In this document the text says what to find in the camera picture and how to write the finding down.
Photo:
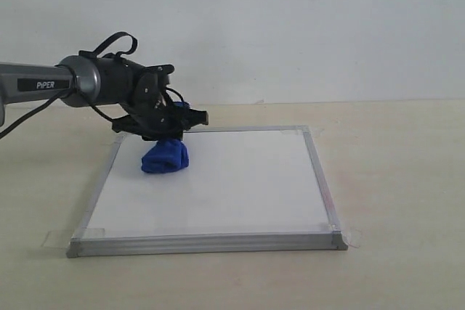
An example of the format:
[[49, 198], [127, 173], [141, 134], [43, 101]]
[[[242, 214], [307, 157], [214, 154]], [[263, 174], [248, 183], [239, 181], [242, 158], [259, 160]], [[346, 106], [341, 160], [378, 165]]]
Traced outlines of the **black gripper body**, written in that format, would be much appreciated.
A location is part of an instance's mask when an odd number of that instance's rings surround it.
[[130, 107], [127, 115], [143, 127], [145, 131], [140, 137], [145, 141], [158, 141], [168, 136], [181, 139], [185, 132], [181, 124], [181, 114], [188, 108], [189, 103], [183, 99], [173, 101], [168, 98], [167, 101], [162, 99], [155, 103], [147, 102]]

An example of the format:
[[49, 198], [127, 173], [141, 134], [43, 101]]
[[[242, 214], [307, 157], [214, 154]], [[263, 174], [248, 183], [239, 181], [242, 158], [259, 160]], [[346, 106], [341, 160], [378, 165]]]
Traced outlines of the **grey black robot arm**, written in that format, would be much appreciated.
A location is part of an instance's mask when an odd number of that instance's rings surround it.
[[180, 97], [171, 98], [174, 66], [143, 66], [116, 54], [95, 57], [81, 52], [55, 66], [1, 64], [1, 106], [42, 101], [40, 110], [61, 100], [69, 107], [119, 105], [125, 115], [108, 120], [114, 132], [145, 141], [181, 139], [186, 131], [208, 125], [209, 114]]

